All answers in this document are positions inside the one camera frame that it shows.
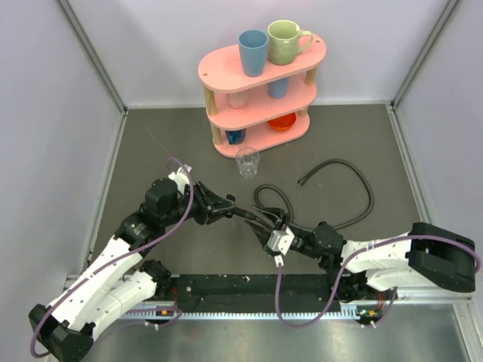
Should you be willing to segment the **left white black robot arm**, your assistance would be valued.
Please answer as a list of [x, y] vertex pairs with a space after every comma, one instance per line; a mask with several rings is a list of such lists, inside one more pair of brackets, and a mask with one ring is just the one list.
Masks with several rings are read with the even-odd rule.
[[221, 197], [188, 176], [157, 179], [140, 208], [126, 217], [101, 254], [60, 296], [29, 313], [30, 353], [41, 344], [58, 361], [80, 361], [101, 334], [135, 305], [165, 298], [171, 273], [144, 257], [186, 220], [199, 225], [231, 217], [235, 198]]

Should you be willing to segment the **blue tumbler on top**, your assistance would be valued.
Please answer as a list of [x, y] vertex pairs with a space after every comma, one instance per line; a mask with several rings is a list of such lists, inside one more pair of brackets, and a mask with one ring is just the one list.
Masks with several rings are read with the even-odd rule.
[[246, 76], [255, 78], [263, 73], [267, 52], [268, 36], [258, 29], [244, 31], [238, 37], [241, 65]]

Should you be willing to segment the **pink three-tier shelf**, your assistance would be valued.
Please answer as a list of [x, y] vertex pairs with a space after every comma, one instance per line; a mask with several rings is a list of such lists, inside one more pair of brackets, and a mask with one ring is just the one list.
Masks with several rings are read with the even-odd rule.
[[[202, 58], [198, 76], [205, 92], [215, 149], [221, 155], [233, 158], [243, 147], [262, 151], [302, 137], [309, 129], [308, 108], [318, 92], [315, 76], [325, 54], [324, 41], [314, 35], [312, 44], [294, 62], [286, 66], [266, 62], [263, 74], [255, 78], [244, 74], [236, 44], [212, 51]], [[271, 98], [268, 84], [286, 77], [290, 82], [285, 97]], [[248, 104], [242, 109], [231, 109], [226, 95], [239, 91], [249, 92]], [[292, 112], [297, 114], [297, 120], [289, 130], [276, 131], [268, 125], [269, 120]], [[225, 131], [241, 129], [246, 130], [244, 142], [228, 144]]]

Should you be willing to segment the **clear plastic cup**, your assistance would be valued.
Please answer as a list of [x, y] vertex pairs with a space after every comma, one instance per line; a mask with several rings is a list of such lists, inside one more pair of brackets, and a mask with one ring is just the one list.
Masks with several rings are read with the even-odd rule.
[[235, 156], [239, 173], [244, 178], [252, 178], [257, 174], [260, 154], [256, 149], [244, 147], [239, 149]]

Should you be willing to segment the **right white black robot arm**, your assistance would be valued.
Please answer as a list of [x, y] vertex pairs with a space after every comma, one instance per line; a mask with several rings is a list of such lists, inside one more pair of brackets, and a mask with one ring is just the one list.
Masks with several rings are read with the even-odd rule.
[[395, 287], [437, 286], [456, 293], [475, 291], [481, 261], [474, 242], [426, 222], [388, 239], [346, 240], [333, 226], [320, 222], [308, 229], [290, 222], [276, 207], [260, 207], [245, 222], [276, 265], [294, 251], [317, 261], [344, 302], [367, 299]]

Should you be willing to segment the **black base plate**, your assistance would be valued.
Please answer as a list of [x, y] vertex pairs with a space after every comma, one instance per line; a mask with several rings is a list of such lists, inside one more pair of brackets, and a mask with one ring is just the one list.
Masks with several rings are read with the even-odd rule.
[[[184, 312], [272, 313], [276, 275], [179, 275], [171, 279]], [[332, 292], [324, 274], [289, 274], [281, 280], [279, 303], [285, 313], [320, 312]]]

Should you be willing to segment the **pink cup middle shelf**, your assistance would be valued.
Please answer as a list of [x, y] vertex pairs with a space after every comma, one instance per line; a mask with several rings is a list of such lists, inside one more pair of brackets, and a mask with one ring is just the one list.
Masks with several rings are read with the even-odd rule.
[[246, 107], [249, 101], [249, 92], [247, 90], [226, 95], [228, 106], [231, 109], [242, 109]]

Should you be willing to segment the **blue cup middle shelf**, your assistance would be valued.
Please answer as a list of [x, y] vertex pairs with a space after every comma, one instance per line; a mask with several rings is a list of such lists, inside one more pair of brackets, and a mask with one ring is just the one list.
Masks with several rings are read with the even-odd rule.
[[281, 78], [281, 79], [276, 80], [276, 81], [271, 81], [268, 84], [268, 92], [269, 92], [269, 95], [271, 96], [271, 98], [281, 99], [281, 98], [285, 97], [285, 95], [287, 93], [289, 82], [290, 82], [289, 77]]

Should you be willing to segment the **green ceramic mug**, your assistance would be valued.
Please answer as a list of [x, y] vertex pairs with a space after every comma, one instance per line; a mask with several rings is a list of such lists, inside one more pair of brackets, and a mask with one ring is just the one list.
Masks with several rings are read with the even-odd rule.
[[305, 51], [314, 39], [310, 31], [302, 30], [291, 20], [276, 20], [267, 28], [268, 59], [277, 66], [294, 62], [298, 54]]

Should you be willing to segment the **black valve fitting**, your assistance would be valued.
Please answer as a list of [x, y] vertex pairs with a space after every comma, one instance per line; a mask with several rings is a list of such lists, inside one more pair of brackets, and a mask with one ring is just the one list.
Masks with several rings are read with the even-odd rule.
[[249, 211], [236, 206], [236, 197], [234, 195], [228, 194], [226, 199], [234, 204], [234, 207], [231, 211], [233, 216], [239, 216], [243, 219], [251, 219], [251, 213]]

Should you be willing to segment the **dark blue mug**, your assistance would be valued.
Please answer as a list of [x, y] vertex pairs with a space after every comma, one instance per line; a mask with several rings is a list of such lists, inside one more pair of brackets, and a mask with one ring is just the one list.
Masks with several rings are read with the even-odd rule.
[[246, 137], [246, 130], [245, 129], [226, 130], [225, 134], [226, 134], [228, 144], [238, 145], [238, 144], [242, 144], [244, 142], [245, 137]]

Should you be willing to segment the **orange bowl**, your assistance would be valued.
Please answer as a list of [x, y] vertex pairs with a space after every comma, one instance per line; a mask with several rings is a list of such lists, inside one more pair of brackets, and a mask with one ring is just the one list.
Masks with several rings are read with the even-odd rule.
[[276, 131], [286, 131], [292, 128], [297, 120], [295, 112], [273, 118], [268, 121], [268, 125]]

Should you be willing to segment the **aluminium rail frame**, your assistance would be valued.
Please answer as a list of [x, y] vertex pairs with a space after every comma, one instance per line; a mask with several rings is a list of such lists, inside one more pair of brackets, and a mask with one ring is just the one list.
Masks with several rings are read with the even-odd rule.
[[333, 302], [328, 300], [320, 312], [285, 313], [281, 311], [279, 303], [281, 287], [275, 287], [275, 311], [272, 313], [193, 313], [184, 312], [177, 305], [175, 292], [171, 289], [171, 279], [166, 290], [135, 305], [119, 319], [164, 321], [175, 316], [181, 316], [181, 318], [186, 320], [276, 320], [283, 318], [294, 323], [305, 323], [320, 317], [325, 320], [349, 319], [369, 321], [370, 319], [380, 318], [389, 305], [402, 305], [405, 303], [450, 304], [453, 302], [465, 302], [469, 299], [467, 294], [448, 292], [436, 287], [402, 287], [398, 290], [397, 297], [393, 297], [390, 291], [373, 292], [362, 299], [355, 299], [349, 302], [341, 301], [335, 297]]

